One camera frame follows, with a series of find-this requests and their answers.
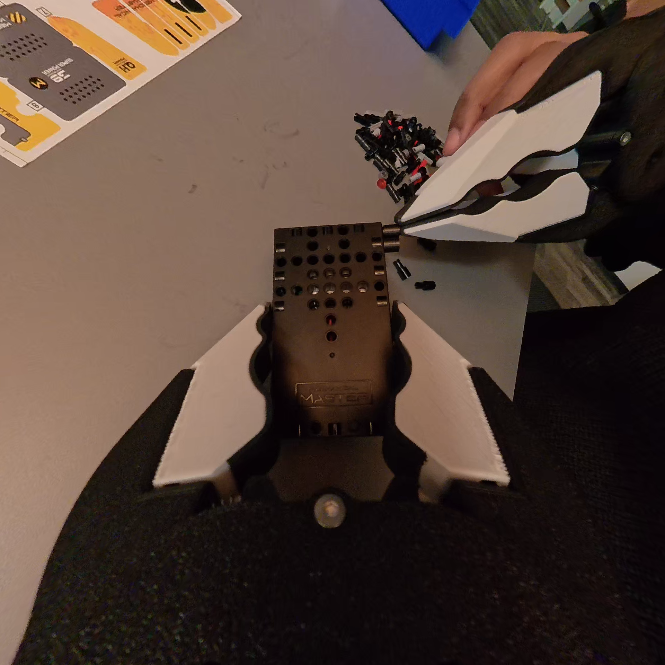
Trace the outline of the pile of small black pins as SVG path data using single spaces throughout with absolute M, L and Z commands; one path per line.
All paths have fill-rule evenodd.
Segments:
M 409 204 L 444 158 L 435 129 L 391 110 L 382 116 L 355 113 L 353 120 L 354 139 L 378 171 L 377 187 L 395 203 Z

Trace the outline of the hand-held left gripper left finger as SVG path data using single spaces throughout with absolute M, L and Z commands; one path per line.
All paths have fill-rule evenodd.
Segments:
M 256 306 L 192 365 L 154 489 L 211 483 L 223 502 L 240 498 L 241 454 L 258 443 L 269 421 L 257 357 L 267 344 L 270 314 L 269 304 Z

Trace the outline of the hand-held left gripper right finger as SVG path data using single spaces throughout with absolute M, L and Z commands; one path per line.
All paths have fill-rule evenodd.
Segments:
M 406 304 L 392 308 L 404 379 L 394 398 L 393 439 L 384 441 L 396 478 L 417 500 L 438 503 L 455 481 L 508 489 L 509 468 L 474 384 L 474 367 Z

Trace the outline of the yellow and grey sticker sheet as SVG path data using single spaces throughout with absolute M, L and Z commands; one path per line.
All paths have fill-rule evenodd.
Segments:
M 1 157 L 26 166 L 240 19 L 227 1 L 2 1 Z

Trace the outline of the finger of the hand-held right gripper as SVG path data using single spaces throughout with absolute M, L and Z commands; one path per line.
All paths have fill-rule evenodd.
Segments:
M 545 171 L 510 195 L 478 199 L 461 210 L 405 224 L 402 233 L 434 241 L 514 243 L 584 215 L 590 193 L 577 171 Z
M 527 110 L 505 110 L 486 121 L 455 154 L 442 159 L 413 200 L 396 215 L 395 223 L 430 219 L 488 198 L 463 204 L 478 185 L 503 181 L 525 161 L 535 160 L 540 167 L 529 173 L 531 178 L 545 171 L 578 172 L 577 158 L 571 154 L 601 104 L 602 81 L 601 71 L 594 71 Z M 491 197 L 510 195 L 517 189 Z

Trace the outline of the person's right hand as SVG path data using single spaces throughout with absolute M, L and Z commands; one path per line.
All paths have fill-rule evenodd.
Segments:
M 519 102 L 550 64 L 588 34 L 517 31 L 503 37 L 459 97 L 444 141 L 451 156 L 486 121 Z

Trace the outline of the person's black pants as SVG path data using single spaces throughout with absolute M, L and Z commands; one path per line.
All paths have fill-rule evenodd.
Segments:
M 572 472 L 638 621 L 664 641 L 664 272 L 528 314 L 514 402 Z

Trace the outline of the black perforated plastic block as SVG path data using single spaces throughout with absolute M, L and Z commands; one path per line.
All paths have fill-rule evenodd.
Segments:
M 282 437 L 384 435 L 389 304 L 380 223 L 274 231 L 271 399 Z

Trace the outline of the blue bin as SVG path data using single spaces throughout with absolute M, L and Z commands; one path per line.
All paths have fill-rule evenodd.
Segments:
M 480 1 L 382 1 L 424 50 L 441 35 L 456 38 L 468 24 Z

